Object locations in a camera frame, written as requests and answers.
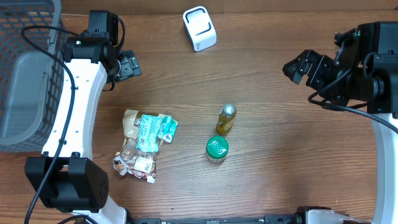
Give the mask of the beige brown snack bag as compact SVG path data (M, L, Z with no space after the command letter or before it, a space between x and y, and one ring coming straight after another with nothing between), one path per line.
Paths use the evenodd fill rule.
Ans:
M115 154L113 159L114 169L121 176L130 174L138 179L153 184L156 178L156 158L158 152L142 152L136 147L139 135L141 116L145 114L138 110L126 110L123 116L124 142L121 150ZM152 113L152 116L163 114ZM159 147L164 141L159 139Z

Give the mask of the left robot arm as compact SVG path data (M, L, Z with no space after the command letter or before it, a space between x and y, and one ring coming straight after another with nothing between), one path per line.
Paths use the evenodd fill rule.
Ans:
M63 68L55 122L39 157L29 157L25 174L33 201L83 223L131 223L129 211L109 196L107 173L93 162L93 126L106 84L141 74L130 50L122 49L123 20L106 10L89 13L87 30L71 32L54 60Z

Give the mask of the green lidded cup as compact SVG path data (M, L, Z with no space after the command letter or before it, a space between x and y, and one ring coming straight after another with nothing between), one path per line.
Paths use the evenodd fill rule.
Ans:
M213 136L206 144L206 157L214 163L223 162L229 151L229 144L223 136Z

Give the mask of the teal tissue pack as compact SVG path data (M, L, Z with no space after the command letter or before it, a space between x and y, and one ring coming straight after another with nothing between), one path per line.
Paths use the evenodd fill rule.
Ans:
M167 143L172 143L177 128L178 121L171 116L164 116L157 137Z

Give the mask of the yellow drink bottle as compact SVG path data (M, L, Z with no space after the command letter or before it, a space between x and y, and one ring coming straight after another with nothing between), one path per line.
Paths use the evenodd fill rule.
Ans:
M237 109L235 105L226 104L220 110L216 130L220 134L227 134L233 126L233 121L236 117Z

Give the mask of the teal wet wipes pack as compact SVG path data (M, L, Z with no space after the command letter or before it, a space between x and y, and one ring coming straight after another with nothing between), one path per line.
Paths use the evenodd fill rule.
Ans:
M158 152L157 135L162 124L162 118L143 114L139 125L139 135L136 147L142 152Z

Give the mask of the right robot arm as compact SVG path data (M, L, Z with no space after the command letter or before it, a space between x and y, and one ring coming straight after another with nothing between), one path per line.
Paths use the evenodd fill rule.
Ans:
M315 90L308 102L371 119L377 144L377 197L371 223L397 223L397 22L360 24L335 34L335 58L304 50L282 71Z

